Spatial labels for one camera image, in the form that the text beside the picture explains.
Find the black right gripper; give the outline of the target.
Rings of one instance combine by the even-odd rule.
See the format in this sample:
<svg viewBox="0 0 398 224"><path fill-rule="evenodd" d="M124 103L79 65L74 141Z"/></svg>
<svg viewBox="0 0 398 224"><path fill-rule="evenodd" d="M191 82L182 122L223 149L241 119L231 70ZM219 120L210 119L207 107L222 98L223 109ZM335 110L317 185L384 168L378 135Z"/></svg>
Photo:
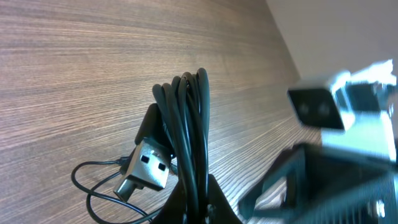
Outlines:
<svg viewBox="0 0 398 224"><path fill-rule="evenodd" d="M243 218L279 218L289 223L397 224L397 163L330 147L299 144L305 155L303 200L299 152L284 150L239 199ZM279 205L257 207L266 196Z"/></svg>

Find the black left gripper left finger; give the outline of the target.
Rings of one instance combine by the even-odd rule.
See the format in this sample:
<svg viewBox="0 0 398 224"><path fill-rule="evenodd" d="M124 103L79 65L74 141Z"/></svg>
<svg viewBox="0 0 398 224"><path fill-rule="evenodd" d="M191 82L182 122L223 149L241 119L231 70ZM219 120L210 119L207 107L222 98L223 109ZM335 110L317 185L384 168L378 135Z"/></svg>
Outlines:
<svg viewBox="0 0 398 224"><path fill-rule="evenodd" d="M151 224L186 224L186 198L180 181Z"/></svg>

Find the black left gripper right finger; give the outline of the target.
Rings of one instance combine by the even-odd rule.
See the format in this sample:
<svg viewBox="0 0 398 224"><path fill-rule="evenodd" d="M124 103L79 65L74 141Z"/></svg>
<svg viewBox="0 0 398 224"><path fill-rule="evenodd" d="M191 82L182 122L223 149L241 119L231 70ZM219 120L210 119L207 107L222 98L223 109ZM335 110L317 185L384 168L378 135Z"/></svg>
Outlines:
<svg viewBox="0 0 398 224"><path fill-rule="evenodd" d="M208 176L208 223L242 224L213 175Z"/></svg>

